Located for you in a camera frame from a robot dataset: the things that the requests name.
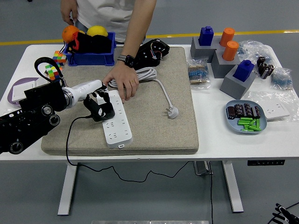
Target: gray floor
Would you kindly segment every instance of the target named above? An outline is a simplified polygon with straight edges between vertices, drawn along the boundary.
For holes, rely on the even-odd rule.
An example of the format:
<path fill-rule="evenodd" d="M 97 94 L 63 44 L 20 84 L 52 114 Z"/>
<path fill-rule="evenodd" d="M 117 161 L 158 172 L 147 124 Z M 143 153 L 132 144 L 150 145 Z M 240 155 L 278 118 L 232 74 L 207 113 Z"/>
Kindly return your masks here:
<path fill-rule="evenodd" d="M 58 0 L 0 0 L 0 42 L 61 39 L 66 24 Z M 215 32 L 225 27 L 236 31 L 299 29 L 296 0 L 198 1 L 159 0 L 149 35 L 199 33 L 206 25 Z M 298 33 L 239 35 L 235 40 L 256 40 L 270 45 L 281 64 L 292 69 L 299 91 Z M 167 44 L 191 44 L 191 38 L 165 38 Z M 0 46 L 0 95 L 27 45 Z M 125 162 L 90 164 L 95 168 L 114 165 L 122 178 L 143 180 L 148 171 L 173 175 L 185 162 Z M 245 212 L 231 212 L 221 162 L 213 161 L 214 223 L 268 223 L 275 203 L 287 207 L 299 201 L 296 160 L 284 166 L 248 167 L 234 161 Z M 66 165 L 53 163 L 0 164 L 1 224 L 90 224 L 93 220 L 209 220 L 210 177 L 199 177 L 188 163 L 173 178 L 150 174 L 145 183 L 121 181 L 112 170 L 95 173 L 79 168 L 71 212 L 57 216 Z M 299 215 L 299 205 L 290 209 Z"/>

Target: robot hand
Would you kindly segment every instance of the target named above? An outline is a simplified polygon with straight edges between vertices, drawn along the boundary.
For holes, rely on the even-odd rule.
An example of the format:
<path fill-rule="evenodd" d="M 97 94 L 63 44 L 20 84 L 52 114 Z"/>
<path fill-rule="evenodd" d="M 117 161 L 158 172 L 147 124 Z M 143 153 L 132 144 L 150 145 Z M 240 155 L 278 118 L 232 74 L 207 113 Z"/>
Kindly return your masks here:
<path fill-rule="evenodd" d="M 279 218 L 281 220 L 284 221 L 284 223 L 289 223 L 289 224 L 299 224 L 299 218 L 294 216 L 293 214 L 291 214 L 290 212 L 288 212 L 284 207 L 282 207 L 280 204 L 276 204 L 276 211 L 282 213 L 284 216 L 281 216 L 279 214 L 276 213 L 272 213 L 274 215 L 275 218 Z M 273 219 L 273 222 L 277 223 L 277 224 L 284 224 L 283 222 L 277 220 L 277 219 Z"/>

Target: black watch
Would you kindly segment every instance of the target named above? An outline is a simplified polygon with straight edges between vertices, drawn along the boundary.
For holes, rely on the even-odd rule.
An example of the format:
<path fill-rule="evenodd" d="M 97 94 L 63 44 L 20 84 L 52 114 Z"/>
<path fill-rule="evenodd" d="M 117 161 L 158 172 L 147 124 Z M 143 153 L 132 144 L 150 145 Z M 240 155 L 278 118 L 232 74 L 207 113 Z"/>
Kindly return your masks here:
<path fill-rule="evenodd" d="M 133 68 L 134 65 L 135 65 L 135 58 L 132 57 L 131 55 L 127 55 L 127 56 L 119 55 L 117 60 L 125 62 L 125 65 L 130 67 L 130 68 Z"/>

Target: blue bin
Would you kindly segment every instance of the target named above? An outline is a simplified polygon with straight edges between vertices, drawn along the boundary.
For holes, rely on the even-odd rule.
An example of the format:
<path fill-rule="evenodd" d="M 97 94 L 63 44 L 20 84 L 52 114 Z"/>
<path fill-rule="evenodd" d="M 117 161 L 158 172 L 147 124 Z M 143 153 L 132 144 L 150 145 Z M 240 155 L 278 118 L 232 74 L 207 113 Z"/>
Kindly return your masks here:
<path fill-rule="evenodd" d="M 63 54 L 68 60 L 69 66 L 77 65 L 105 65 L 113 66 L 114 65 L 114 48 L 116 48 L 115 43 L 115 33 L 108 32 L 108 38 L 112 41 L 111 52 L 103 54 L 94 54 L 94 53 L 74 53 L 73 58 L 71 59 L 72 53 L 67 52 L 69 48 L 68 44 L 64 48 Z"/>

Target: white t-shirt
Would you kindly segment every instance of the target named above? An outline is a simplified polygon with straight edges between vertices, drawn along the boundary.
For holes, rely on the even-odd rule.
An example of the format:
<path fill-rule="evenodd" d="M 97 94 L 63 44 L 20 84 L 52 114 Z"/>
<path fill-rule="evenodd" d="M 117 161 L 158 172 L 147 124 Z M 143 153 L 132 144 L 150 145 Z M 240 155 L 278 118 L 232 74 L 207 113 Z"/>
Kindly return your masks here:
<path fill-rule="evenodd" d="M 135 0 L 77 0 L 78 20 L 87 28 L 99 25 L 124 42 Z"/>

